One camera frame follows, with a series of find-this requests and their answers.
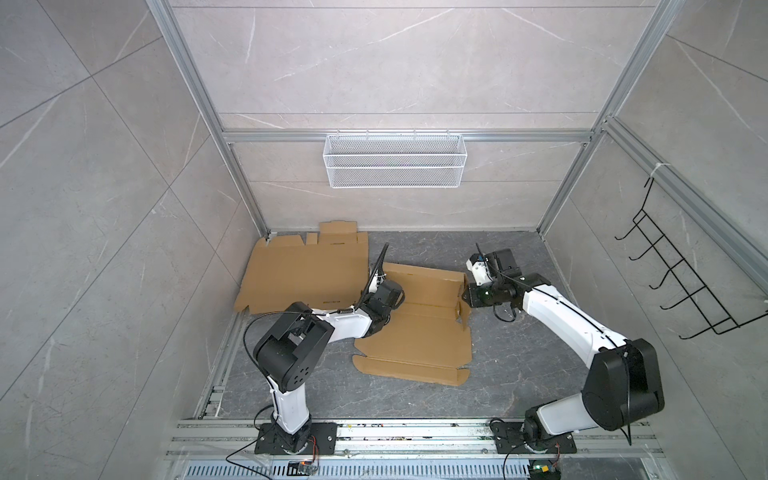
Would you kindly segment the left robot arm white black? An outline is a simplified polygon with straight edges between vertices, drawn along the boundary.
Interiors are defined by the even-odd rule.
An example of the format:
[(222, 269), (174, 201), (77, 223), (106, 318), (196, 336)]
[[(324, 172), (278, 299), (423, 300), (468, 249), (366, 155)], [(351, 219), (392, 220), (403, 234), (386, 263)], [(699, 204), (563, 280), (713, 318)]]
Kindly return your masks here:
[(249, 350), (270, 386), (275, 426), (295, 444), (294, 449), (306, 442), (311, 427), (304, 383), (327, 345), (378, 333), (404, 300), (398, 283), (373, 280), (358, 302), (345, 310), (321, 311), (295, 302)]

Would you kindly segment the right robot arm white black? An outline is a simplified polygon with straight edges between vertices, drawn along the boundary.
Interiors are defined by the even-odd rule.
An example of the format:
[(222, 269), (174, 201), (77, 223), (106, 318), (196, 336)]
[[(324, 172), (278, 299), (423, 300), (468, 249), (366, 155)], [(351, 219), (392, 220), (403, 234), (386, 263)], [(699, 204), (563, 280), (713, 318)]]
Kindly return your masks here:
[(632, 441), (632, 424), (664, 409), (655, 348), (609, 329), (567, 300), (539, 275), (470, 284), (463, 299), (472, 308), (510, 308), (535, 318), (584, 362), (588, 374), (581, 391), (526, 412), (524, 442), (542, 450), (557, 437), (585, 429), (619, 431)]

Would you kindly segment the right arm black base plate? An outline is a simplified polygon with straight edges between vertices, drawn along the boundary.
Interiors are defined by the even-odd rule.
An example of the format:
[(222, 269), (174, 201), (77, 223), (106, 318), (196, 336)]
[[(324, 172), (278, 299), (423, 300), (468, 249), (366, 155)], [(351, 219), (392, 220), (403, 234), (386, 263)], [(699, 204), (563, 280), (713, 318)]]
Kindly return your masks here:
[(499, 454), (575, 454), (577, 447), (568, 434), (536, 439), (526, 433), (523, 422), (491, 419), (488, 423)]

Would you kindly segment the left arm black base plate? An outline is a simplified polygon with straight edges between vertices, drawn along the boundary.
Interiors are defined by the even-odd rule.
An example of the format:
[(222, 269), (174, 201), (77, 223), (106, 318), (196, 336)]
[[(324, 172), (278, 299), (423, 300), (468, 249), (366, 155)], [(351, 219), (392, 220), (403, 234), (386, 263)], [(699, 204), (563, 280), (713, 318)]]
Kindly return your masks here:
[(277, 424), (262, 424), (254, 446), (255, 454), (333, 455), (337, 443), (338, 425), (332, 422), (309, 421), (296, 433), (286, 433)]

